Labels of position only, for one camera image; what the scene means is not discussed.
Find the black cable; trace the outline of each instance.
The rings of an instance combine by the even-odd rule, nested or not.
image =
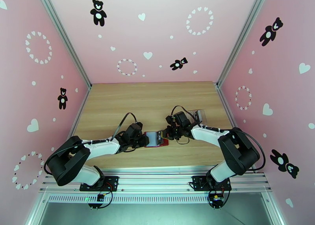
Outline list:
[[[187,114],[189,114],[189,115],[193,118],[193,120],[195,121],[195,123],[198,124],[199,127],[201,127],[200,123],[197,122],[197,120],[196,120],[196,118],[194,117],[194,115],[192,115],[191,113],[189,113],[183,106],[176,105],[176,106],[173,108],[173,110],[172,110],[172,112],[171,112],[171,114],[170,114],[171,116],[173,116],[174,110],[175,110],[177,107],[181,107]]]
[[[133,113],[131,113],[131,112],[126,113],[125,117],[122,119],[122,121],[121,121],[120,124],[118,125],[117,129],[115,130],[115,132],[114,132],[114,134],[113,134],[113,136],[112,136],[112,138],[111,138],[111,141],[114,140],[115,136],[117,135],[118,131],[120,130],[122,124],[124,123],[126,117],[127,117],[129,114],[131,114],[131,115],[133,116],[133,118],[135,119],[135,123],[137,123],[137,119],[136,119],[136,117],[135,117],[135,115],[134,115]]]
[[[190,142],[189,137],[187,137],[187,138],[188,138],[188,142],[187,142],[187,143],[179,143],[179,142],[178,142],[178,139],[176,139],[176,142],[177,142],[178,144],[180,144],[180,145],[189,144],[189,142]]]
[[[265,156],[265,153],[263,151],[263,148],[261,147],[261,145],[257,142],[256,139],[254,139],[251,135],[249,135],[248,133],[245,133],[243,131],[235,131],[235,133],[242,133],[242,134],[245,134],[246,136],[250,137],[259,147],[262,155],[263,155],[263,165],[261,165],[259,168],[255,168],[255,169],[249,169],[248,171],[257,171],[257,170],[261,170],[265,164],[266,164],[266,156]]]

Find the black mounting plate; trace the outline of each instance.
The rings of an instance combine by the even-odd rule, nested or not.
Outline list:
[[[229,178],[218,183],[218,185],[214,187],[213,189],[209,188],[206,176],[192,176],[191,178],[193,181],[190,182],[190,185],[194,188],[195,191],[210,191],[210,190],[221,191],[222,187],[224,188],[225,191],[232,190],[231,182]]]
[[[105,176],[104,183],[103,183],[104,186],[102,190],[100,190],[99,188],[93,188],[92,186],[89,186],[83,183],[80,186],[80,191],[82,192],[100,192],[100,191],[109,192],[111,190],[111,187],[107,184],[109,183],[113,187],[112,192],[116,192],[118,181],[119,181],[118,176]]]

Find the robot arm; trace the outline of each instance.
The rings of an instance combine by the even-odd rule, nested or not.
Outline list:
[[[59,186],[80,182],[101,189],[104,174],[96,167],[84,165],[92,158],[126,152],[129,147],[137,149],[148,145],[149,139],[142,134],[142,123],[131,124],[126,131],[101,140],[81,140],[78,136],[69,138],[45,162],[44,170],[53,175]]]

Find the teddy bear sticker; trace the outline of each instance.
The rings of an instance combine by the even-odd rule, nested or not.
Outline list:
[[[277,150],[271,150],[271,152],[274,155],[270,155],[271,161],[273,161],[276,165],[278,165],[278,169],[281,172],[288,172],[294,179],[296,179],[296,176],[298,175],[298,172],[300,169],[289,163],[288,156],[283,153],[282,155]]]

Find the gray floor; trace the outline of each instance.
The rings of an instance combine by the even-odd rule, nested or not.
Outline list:
[[[49,203],[42,225],[268,225],[259,193],[232,193],[222,210],[208,204],[111,204],[98,211],[88,204]]]

